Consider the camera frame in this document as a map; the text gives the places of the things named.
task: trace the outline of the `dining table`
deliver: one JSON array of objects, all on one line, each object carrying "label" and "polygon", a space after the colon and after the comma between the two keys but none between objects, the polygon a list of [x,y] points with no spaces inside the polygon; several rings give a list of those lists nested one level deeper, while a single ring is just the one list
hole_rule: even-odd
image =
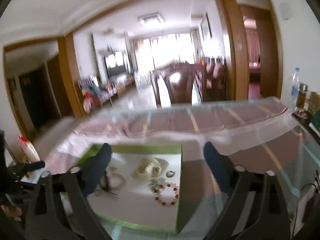
[{"label": "dining table", "polygon": [[[314,182],[320,166],[318,143],[290,109],[278,98],[269,97],[158,109],[105,109],[81,123],[49,153],[46,169],[53,174],[68,171],[93,144],[180,144],[178,233],[135,230],[103,219],[101,223],[117,240],[200,240],[228,200],[204,160],[203,147],[208,141],[234,165],[261,174],[274,171],[290,217],[308,191],[302,187]],[[302,222],[295,222],[298,230]]]}]

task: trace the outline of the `red bead bracelet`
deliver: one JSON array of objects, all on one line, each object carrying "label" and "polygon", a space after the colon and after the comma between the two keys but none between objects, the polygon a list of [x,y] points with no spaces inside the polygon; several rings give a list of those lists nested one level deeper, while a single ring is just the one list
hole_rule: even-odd
[{"label": "red bead bracelet", "polygon": [[155,189],[154,190],[154,193],[157,194],[157,196],[155,197],[155,200],[161,204],[162,206],[165,206],[165,207],[170,207],[170,206],[174,206],[176,204],[176,200],[179,198],[179,191],[176,187],[173,187],[173,185],[171,184],[167,184],[167,185],[159,185],[158,186],[160,189],[165,189],[166,187],[170,187],[172,188],[172,190],[174,191],[175,193],[175,196],[174,196],[174,200],[171,201],[171,202],[165,202],[161,199],[161,195],[160,195],[160,192],[159,190]]}]

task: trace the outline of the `ceiling lamp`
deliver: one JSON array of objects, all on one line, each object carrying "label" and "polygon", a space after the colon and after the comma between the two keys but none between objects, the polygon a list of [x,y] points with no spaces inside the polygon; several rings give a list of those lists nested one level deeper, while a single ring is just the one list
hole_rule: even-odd
[{"label": "ceiling lamp", "polygon": [[153,13],[138,17],[138,22],[147,26],[157,26],[164,24],[164,18],[160,13]]},{"label": "ceiling lamp", "polygon": [[257,29],[257,24],[255,19],[247,18],[243,21],[243,23],[244,23],[244,27],[247,29],[254,29],[254,30]]}]

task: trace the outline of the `metal bolt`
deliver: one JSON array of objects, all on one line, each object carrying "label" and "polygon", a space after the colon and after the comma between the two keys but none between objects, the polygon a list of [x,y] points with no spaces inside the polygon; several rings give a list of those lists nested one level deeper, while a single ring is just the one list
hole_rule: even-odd
[{"label": "metal bolt", "polygon": [[75,166],[75,167],[72,167],[71,169],[70,169],[70,172],[71,173],[77,173],[79,170],[81,170],[79,167],[77,167],[77,166]]},{"label": "metal bolt", "polygon": [[246,171],[245,167],[242,165],[235,166],[235,170],[238,172],[245,172]]},{"label": "metal bolt", "polygon": [[266,171],[266,174],[268,174],[269,176],[271,176],[271,177],[273,177],[273,176],[275,176],[276,174],[275,174],[275,172],[274,171],[272,171],[272,170],[268,170],[268,171]]},{"label": "metal bolt", "polygon": [[41,178],[48,177],[50,174],[51,174],[50,171],[44,171],[41,173]]}]

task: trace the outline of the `wooden chair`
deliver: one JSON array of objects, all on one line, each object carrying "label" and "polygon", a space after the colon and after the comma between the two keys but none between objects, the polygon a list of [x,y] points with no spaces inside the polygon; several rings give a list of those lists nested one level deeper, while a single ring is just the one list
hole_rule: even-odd
[{"label": "wooden chair", "polygon": [[[197,64],[178,63],[170,64],[154,71],[151,75],[151,83],[156,97],[157,106],[161,106],[158,79],[162,76],[168,89],[171,104],[191,103],[192,88],[196,75],[201,72],[206,75],[205,68]],[[203,101],[205,82],[197,84],[200,100]]]}]

